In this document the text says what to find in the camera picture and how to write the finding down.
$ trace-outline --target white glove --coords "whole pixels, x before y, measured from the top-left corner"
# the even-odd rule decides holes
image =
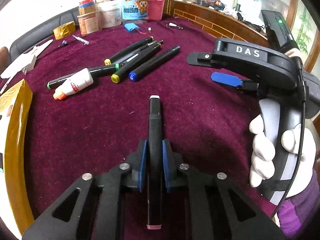
[[[275,148],[271,141],[264,135],[264,125],[261,115],[250,122],[250,132],[256,134],[252,143],[252,157],[250,168],[251,187],[260,185],[263,179],[270,179],[275,173],[272,159],[275,157]],[[300,140],[300,125],[295,129],[282,134],[281,143],[284,149],[292,154],[298,154]],[[313,164],[316,157],[316,143],[309,129],[304,130],[302,157],[297,176],[292,184],[287,197],[292,197],[302,192],[309,184],[312,177]]]

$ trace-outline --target yellow marker cap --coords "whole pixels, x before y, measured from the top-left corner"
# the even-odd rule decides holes
[[[104,64],[105,64],[106,66],[110,65],[110,64],[111,64],[110,59],[107,58],[107,59],[104,61]]]
[[[119,76],[116,75],[116,74],[113,74],[111,76],[111,80],[112,80],[113,83],[119,83],[120,82]]]

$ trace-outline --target black marker pen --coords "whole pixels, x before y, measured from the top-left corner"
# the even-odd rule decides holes
[[[156,54],[161,48],[161,44],[156,43],[152,45],[150,48],[143,50],[139,54],[133,55],[131,58],[127,60],[127,63],[121,67],[116,73],[111,76],[111,80],[114,83],[119,83],[128,77],[128,74],[136,69],[141,64],[145,63],[149,60],[154,54]]]
[[[111,58],[107,58],[104,63],[105,65],[110,65],[111,63],[114,63],[116,60],[122,58],[123,56],[127,55],[128,53],[134,51],[135,49],[140,48],[143,45],[146,45],[147,43],[150,43],[153,41],[153,37],[148,37],[146,39],[143,39],[141,41],[138,41],[128,47],[126,47],[125,49],[117,52],[116,54],[114,54]]]
[[[147,229],[161,229],[162,226],[162,118],[160,97],[150,97],[148,134],[148,222]]]
[[[111,64],[108,66],[102,66],[102,67],[94,67],[94,68],[89,68],[89,72],[92,75],[93,78],[95,77],[101,77],[101,76],[109,76],[115,73],[117,70],[120,68],[120,64]],[[55,80],[49,81],[47,83],[47,88],[48,89],[55,89],[58,86],[62,85],[63,82],[65,82],[69,77],[71,77],[73,74],[76,72],[57,78]]]
[[[180,46],[176,46],[172,49],[167,50],[166,52],[148,60],[147,62],[143,63],[140,67],[137,67],[135,70],[131,71],[129,73],[129,78],[132,81],[135,81],[135,82],[138,81],[139,79],[143,78],[144,76],[154,71],[157,67],[159,67],[164,62],[173,58],[179,52],[180,52]]]
[[[125,55],[125,56],[124,56],[124,57],[122,57],[121,59],[116,60],[114,63],[119,63],[119,64],[120,64],[121,62],[123,62],[123,61],[125,61],[125,60],[129,59],[130,57],[132,57],[133,55],[135,55],[135,54],[139,53],[140,51],[143,51],[144,49],[149,48],[151,45],[153,45],[153,44],[155,44],[155,43],[163,44],[163,40],[161,40],[161,41],[153,41],[153,42],[150,42],[150,43],[148,43],[148,44],[146,44],[146,45],[143,45],[142,47],[140,47],[140,48],[138,48],[138,49],[134,50],[133,52],[131,52],[131,53],[129,53],[129,54],[127,54],[127,55]]]

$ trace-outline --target glue bottle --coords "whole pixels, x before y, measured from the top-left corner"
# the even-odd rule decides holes
[[[92,83],[93,79],[89,70],[84,68],[63,82],[63,84],[55,90],[53,98],[62,100],[67,96],[73,95],[87,86],[90,86]]]

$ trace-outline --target wooden cabinet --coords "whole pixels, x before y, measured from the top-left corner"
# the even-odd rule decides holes
[[[230,38],[268,47],[265,36],[218,11],[196,4],[170,0],[169,14],[187,19],[216,38]]]

